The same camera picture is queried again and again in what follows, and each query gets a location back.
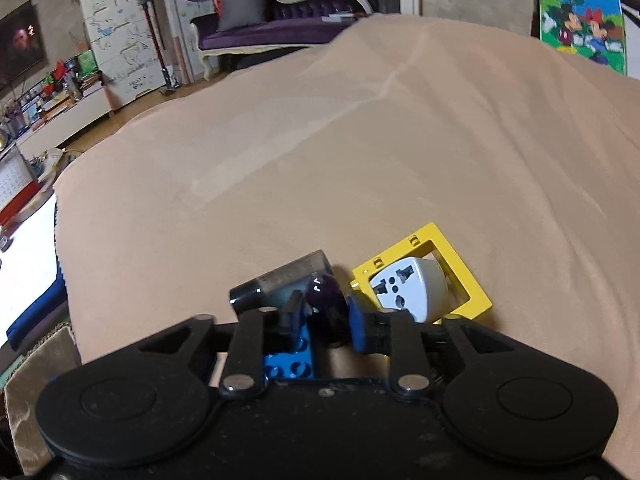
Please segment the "yellow toy frame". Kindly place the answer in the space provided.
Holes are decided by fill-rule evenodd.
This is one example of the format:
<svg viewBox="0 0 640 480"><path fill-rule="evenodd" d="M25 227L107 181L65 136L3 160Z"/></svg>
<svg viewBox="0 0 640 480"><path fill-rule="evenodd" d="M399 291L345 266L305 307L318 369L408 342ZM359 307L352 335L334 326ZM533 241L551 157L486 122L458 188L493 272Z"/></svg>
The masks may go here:
<svg viewBox="0 0 640 480"><path fill-rule="evenodd" d="M492 302L431 222L352 269L353 290L380 310L406 310L418 323L457 315L479 318Z"/></svg>

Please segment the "blue folded mat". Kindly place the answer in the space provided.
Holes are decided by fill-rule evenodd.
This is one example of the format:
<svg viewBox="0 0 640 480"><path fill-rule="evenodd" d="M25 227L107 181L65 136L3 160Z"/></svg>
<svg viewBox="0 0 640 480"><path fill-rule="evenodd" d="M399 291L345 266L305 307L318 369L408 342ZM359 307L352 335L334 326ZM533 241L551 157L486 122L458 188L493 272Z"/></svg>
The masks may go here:
<svg viewBox="0 0 640 480"><path fill-rule="evenodd" d="M63 272L56 267L56 277L52 284L9 326L6 331L8 343L17 350L26 336L67 300Z"/></svg>

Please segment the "mickey mouse picture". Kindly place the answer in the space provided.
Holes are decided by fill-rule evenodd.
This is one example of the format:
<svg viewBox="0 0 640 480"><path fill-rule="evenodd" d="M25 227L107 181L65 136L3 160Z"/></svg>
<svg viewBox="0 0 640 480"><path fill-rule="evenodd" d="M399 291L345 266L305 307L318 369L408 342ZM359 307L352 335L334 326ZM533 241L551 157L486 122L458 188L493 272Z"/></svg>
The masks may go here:
<svg viewBox="0 0 640 480"><path fill-rule="evenodd" d="M626 75L626 30L620 0L538 0L538 11L538 38L542 42Z"/></svg>

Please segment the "dark purple toy piece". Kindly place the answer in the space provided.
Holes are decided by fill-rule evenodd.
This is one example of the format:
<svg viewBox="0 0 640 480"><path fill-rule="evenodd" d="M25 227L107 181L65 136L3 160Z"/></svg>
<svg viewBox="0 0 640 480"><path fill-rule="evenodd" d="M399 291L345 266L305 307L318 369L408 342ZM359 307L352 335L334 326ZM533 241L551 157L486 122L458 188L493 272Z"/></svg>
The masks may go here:
<svg viewBox="0 0 640 480"><path fill-rule="evenodd" d="M332 274L314 273L305 288L311 341L320 348L338 348L352 341L349 306Z"/></svg>

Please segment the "grey translucent box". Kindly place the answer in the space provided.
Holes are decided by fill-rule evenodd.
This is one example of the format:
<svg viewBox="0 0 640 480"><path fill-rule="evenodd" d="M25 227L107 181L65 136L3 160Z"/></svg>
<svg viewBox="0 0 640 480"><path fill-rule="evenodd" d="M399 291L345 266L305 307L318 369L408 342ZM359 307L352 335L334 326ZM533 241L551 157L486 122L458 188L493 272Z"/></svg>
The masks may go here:
<svg viewBox="0 0 640 480"><path fill-rule="evenodd" d="M280 308L294 290L302 292L313 276L321 274L332 275L332 266L326 254L316 250L233 287L229 302L237 316L261 307Z"/></svg>

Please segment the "purple chaise sofa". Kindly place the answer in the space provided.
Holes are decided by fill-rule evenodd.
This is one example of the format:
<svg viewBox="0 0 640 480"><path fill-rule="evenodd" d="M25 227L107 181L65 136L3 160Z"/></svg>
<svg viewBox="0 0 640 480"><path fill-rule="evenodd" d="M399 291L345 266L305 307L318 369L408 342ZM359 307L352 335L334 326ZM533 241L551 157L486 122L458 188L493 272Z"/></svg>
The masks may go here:
<svg viewBox="0 0 640 480"><path fill-rule="evenodd" d="M321 46L373 13L368 0L266 0L262 24L218 32L221 0L213 0L213 4L212 13L190 21L207 80L216 72L214 58Z"/></svg>

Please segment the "blue toy brick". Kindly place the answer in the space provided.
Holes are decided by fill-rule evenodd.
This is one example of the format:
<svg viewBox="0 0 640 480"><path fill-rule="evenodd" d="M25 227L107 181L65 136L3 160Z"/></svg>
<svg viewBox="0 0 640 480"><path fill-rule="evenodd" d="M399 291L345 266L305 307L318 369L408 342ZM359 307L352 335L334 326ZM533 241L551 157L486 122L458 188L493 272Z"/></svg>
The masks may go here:
<svg viewBox="0 0 640 480"><path fill-rule="evenodd" d="M310 346L308 327L300 328L297 342L292 352L268 354L264 357L267 379L312 379L314 378L314 356Z"/></svg>

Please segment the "grey cushion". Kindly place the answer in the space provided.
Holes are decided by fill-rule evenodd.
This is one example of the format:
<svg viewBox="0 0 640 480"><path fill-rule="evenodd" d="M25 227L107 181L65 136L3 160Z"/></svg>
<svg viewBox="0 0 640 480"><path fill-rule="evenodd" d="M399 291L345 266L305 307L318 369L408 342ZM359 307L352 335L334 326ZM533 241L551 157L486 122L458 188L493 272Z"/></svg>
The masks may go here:
<svg viewBox="0 0 640 480"><path fill-rule="evenodd" d="M218 32L259 25L265 21L266 0L221 0Z"/></svg>

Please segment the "white drawer cabinet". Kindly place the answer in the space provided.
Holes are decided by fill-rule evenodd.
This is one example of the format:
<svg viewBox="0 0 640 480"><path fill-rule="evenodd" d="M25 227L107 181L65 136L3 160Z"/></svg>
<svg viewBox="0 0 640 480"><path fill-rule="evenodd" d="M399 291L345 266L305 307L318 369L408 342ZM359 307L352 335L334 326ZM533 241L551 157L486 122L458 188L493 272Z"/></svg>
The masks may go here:
<svg viewBox="0 0 640 480"><path fill-rule="evenodd" d="M89 46L114 110L170 81L151 0L79 0Z"/></svg>

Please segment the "white travel plug adapter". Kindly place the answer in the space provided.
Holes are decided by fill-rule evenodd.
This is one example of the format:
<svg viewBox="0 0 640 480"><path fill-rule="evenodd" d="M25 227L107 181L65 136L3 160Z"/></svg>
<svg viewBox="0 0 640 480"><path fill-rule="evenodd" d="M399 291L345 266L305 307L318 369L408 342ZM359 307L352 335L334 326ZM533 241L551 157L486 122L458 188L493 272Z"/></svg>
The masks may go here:
<svg viewBox="0 0 640 480"><path fill-rule="evenodd" d="M449 313L452 296L444 270L431 257L402 258L370 279L383 309L408 311L417 323L431 323Z"/></svg>

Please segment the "desk calendar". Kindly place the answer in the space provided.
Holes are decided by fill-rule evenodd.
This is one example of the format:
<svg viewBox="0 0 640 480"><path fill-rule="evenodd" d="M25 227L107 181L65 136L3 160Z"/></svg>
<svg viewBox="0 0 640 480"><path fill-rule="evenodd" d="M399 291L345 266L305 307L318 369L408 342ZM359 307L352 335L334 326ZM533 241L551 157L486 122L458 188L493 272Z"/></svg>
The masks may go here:
<svg viewBox="0 0 640 480"><path fill-rule="evenodd" d="M39 183L32 167L12 143L1 153L0 224L6 226L38 191Z"/></svg>

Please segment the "beige blanket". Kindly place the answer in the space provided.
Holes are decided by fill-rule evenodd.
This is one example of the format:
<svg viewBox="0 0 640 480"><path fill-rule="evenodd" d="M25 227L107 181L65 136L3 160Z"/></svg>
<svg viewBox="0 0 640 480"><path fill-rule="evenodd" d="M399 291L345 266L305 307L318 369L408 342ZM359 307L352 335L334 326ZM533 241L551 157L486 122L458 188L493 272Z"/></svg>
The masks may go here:
<svg viewBox="0 0 640 480"><path fill-rule="evenodd" d="M137 116L55 185L81 359L323 250L435 223L509 336L590 370L639 474L639 84L470 23L375 15Z"/></svg>

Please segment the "wall television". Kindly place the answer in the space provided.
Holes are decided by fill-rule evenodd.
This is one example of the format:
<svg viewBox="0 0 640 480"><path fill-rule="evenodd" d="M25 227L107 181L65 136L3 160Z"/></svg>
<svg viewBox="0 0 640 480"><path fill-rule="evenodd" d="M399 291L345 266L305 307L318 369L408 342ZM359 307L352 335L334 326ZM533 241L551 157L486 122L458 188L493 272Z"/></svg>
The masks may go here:
<svg viewBox="0 0 640 480"><path fill-rule="evenodd" d="M32 0L6 14L0 22L1 89L46 59L41 27Z"/></svg>

